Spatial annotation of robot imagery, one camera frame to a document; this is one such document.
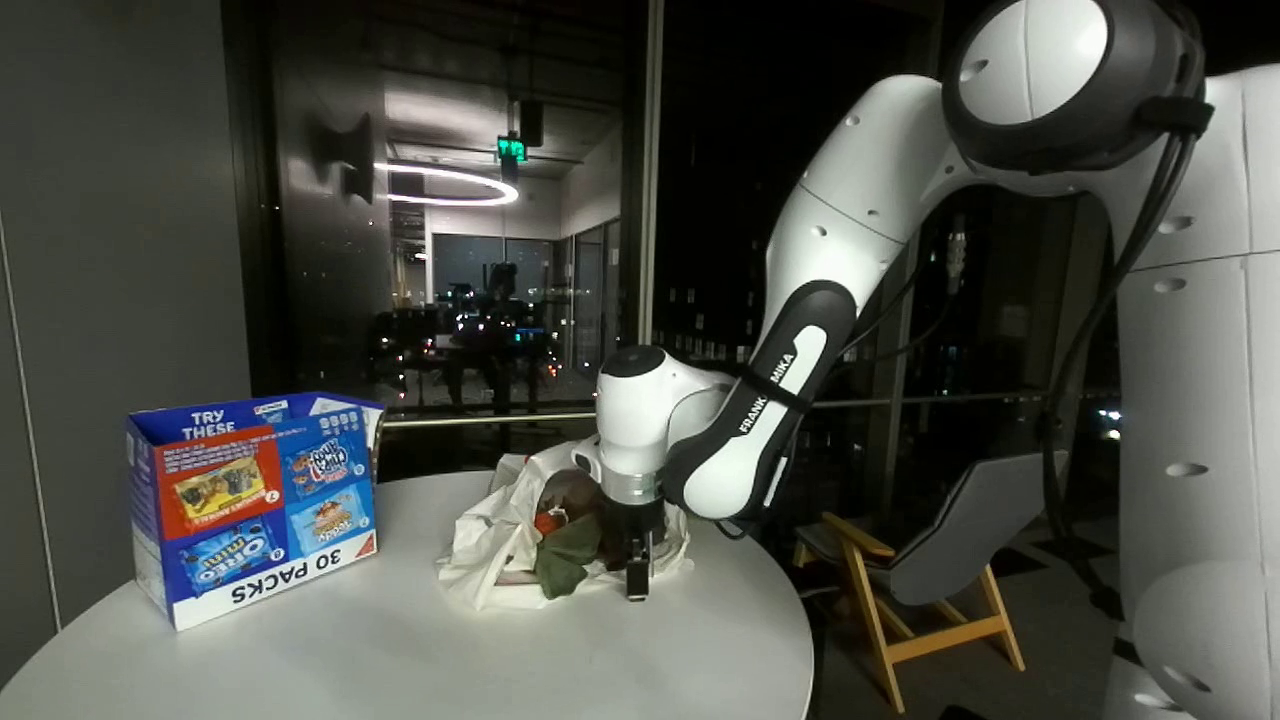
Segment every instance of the blue box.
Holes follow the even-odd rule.
[[[378,415],[322,394],[128,415],[136,582],[173,629],[378,557]]]

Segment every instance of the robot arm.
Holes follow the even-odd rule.
[[[644,468],[626,465],[618,496],[644,480],[707,521],[768,506],[824,368],[949,194],[1087,194],[1118,242],[1110,292],[1122,298],[1128,406],[1122,594],[1152,674],[1141,677],[1167,700],[1157,707],[1152,690],[1137,690],[1122,715],[1280,715],[1267,659],[1280,655],[1267,612],[1280,546],[1263,532],[1280,506],[1263,474],[1280,462],[1257,442],[1280,415],[1280,339],[1262,325],[1278,300],[1267,278],[1280,278],[1267,260],[1280,226],[1262,196],[1280,186],[1278,96],[1280,69],[1206,79],[1201,43],[1164,0],[1003,5],[945,85],[892,78],[824,141],[776,219],[766,333],[745,375],[701,434],[663,435],[669,453],[650,453]],[[1183,172],[1192,188],[1173,204],[1183,215],[1164,219]],[[1188,244],[1146,251],[1152,232]],[[609,411],[628,406],[609,406],[604,390],[600,429],[611,434]]]
[[[1157,121],[1195,94],[1201,43],[1152,0],[1008,5],[949,85],[881,79],[793,188],[768,242],[766,337],[717,423],[669,453],[663,499],[720,521],[773,496],[797,415],[949,194],[1097,194],[1128,237],[1146,215],[1134,188],[1167,138]]]

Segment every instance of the wooden chair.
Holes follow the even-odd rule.
[[[1046,511],[1041,465],[1041,453],[973,465],[937,521],[906,548],[889,548],[870,528],[824,511],[874,642],[876,681],[902,715],[909,707],[896,668],[909,659],[963,646],[997,646],[1016,674],[1028,668],[993,557]],[[937,624],[914,624],[909,616],[921,619],[921,609],[933,609]]]

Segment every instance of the glass wall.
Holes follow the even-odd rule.
[[[820,141],[870,85],[942,78],[981,10],[246,5],[263,30],[249,56],[271,209],[246,251],[256,394],[383,406],[397,480],[588,435],[618,343],[736,374],[773,219]],[[963,284],[945,278],[956,232]],[[914,510],[962,465],[1034,446],[1105,257],[1084,199],[978,188],[937,209],[803,420],[793,506]]]
[[[256,394],[387,408],[383,476],[594,434],[636,339],[644,5],[238,5]]]

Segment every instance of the light fixture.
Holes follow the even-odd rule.
[[[477,172],[458,172],[458,170],[431,170],[431,166],[378,166],[380,172],[393,177],[425,177],[427,186],[448,186],[453,194],[425,194],[425,196],[404,196],[387,194],[393,204],[427,204],[427,209],[501,209],[517,204],[519,194],[504,181],[477,177]]]

